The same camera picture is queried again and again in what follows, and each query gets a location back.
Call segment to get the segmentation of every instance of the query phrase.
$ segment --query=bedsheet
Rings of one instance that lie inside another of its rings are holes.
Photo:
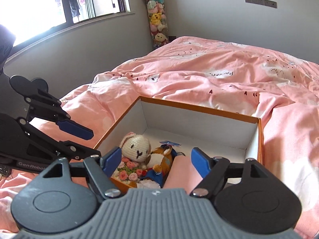
[[[319,65],[237,43],[181,37],[147,56],[98,74],[61,99],[73,120],[93,129],[89,141],[47,121],[32,124],[56,140],[93,147],[139,96],[260,117],[264,164],[301,200],[303,238],[319,230]],[[32,174],[0,182],[0,228],[17,232],[10,202]]]

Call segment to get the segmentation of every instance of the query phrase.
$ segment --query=open box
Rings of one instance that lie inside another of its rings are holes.
[[[181,144],[175,150],[186,156],[198,147],[210,157],[223,156],[232,163],[244,163],[249,157],[262,163],[261,120],[251,116],[140,96],[95,149],[103,156],[129,132],[146,136],[152,150],[169,140]],[[123,193],[131,188],[111,180]]]

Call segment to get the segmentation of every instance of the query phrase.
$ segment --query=gray wall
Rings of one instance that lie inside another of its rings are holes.
[[[58,98],[97,73],[152,50],[143,0],[129,0],[135,14],[113,17],[74,28],[43,41],[5,64],[4,72],[29,80],[44,78]]]
[[[165,0],[170,35],[270,48],[319,63],[319,0]]]

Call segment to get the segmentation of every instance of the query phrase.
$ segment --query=bed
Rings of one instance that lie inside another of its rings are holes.
[[[139,95],[261,118],[263,163],[302,203],[296,231],[303,238],[318,234],[319,65],[269,49],[181,37],[98,74],[61,99],[73,120],[93,129],[93,139],[76,138],[39,119],[32,124],[56,140],[93,147]],[[10,202],[34,177],[14,171],[1,180],[2,232],[18,231]]]

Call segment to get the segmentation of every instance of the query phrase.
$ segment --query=wall socket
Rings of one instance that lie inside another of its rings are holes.
[[[245,0],[245,2],[277,8],[277,2],[270,0]]]

